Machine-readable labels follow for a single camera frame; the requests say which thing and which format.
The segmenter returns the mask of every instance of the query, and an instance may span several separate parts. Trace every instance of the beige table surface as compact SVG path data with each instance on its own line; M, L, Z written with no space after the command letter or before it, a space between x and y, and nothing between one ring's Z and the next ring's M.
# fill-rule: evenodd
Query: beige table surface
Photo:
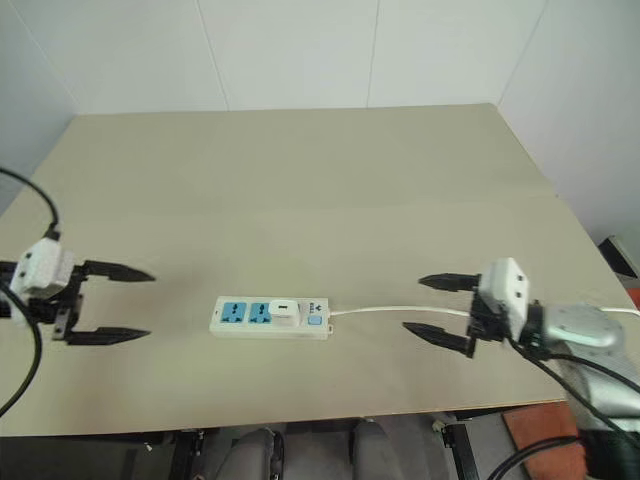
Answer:
M147 284L85 285L79 327L152 330L111 347L51 343L2 435L211 427L556 400L500 344L474 360L402 321L333 319L328 341L216 339L219 295L329 297L334 309L436 305L421 287L515 257L544 302L631 306L567 206L490 105L172 113L76 118L34 179L56 200L79 261L123 262ZM38 239L47 211L23 191L0 218L0 257ZM634 358L640 322L620 316ZM0 325L0 397L31 359L28 330Z

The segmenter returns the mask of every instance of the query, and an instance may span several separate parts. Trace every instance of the robotic arm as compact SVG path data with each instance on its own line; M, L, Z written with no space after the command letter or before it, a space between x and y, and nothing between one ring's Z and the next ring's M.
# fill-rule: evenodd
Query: robotic arm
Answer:
M467 336L421 323L405 323L405 328L469 358L478 340L508 341L569 392L589 478L640 478L640 377L624 353L624 331L617 321L587 304L529 303L529 281L512 258L495 261L482 275L438 274L420 283L473 292ZM542 364L551 359L559 362L561 378Z
M154 278L118 263L87 260L73 264L73 254L62 249L56 239L44 237L29 248L18 262L0 261L0 281L28 307L39 323L53 324L52 340L68 345L113 345L148 335L149 331L124 327L99 327L94 331L75 331L80 318L82 283L89 276L105 276L118 282L145 282ZM12 302L0 298L0 318L11 318L18 325L26 319Z

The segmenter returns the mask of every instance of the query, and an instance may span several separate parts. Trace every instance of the floor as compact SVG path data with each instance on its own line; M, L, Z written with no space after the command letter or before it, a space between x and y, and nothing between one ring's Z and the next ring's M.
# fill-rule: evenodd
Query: floor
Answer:
M435 420L455 421L444 414L393 415L375 419L385 430L407 480L457 480L451 451L432 429ZM269 425L285 434L287 480L351 479L349 432L355 420ZM487 478L493 467L513 452L499 414L465 422L478 468ZM257 426L224 428L205 439L192 478L213 480L235 440ZM168 478L173 445L148 449L131 443L12 438L0 440L0 480L157 480ZM522 470L509 480L525 480Z

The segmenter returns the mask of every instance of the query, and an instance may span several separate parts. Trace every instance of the wall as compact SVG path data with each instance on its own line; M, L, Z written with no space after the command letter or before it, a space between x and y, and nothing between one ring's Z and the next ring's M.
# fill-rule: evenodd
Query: wall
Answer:
M0 0L0 161L30 173L75 112L491 102L599 241L639 220L639 8Z
M637 0L551 0L499 104L596 242L640 223L639 25Z
M0 0L0 164L31 174L73 117L73 99L13 6ZM0 178L0 213L19 189Z
M616 244L634 271L640 272L640 222L616 231Z

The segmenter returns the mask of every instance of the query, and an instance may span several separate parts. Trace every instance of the power strip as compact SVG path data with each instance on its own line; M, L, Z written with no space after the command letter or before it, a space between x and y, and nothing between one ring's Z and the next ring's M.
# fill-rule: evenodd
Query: power strip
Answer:
M328 298L218 297L209 330L217 337L326 340Z

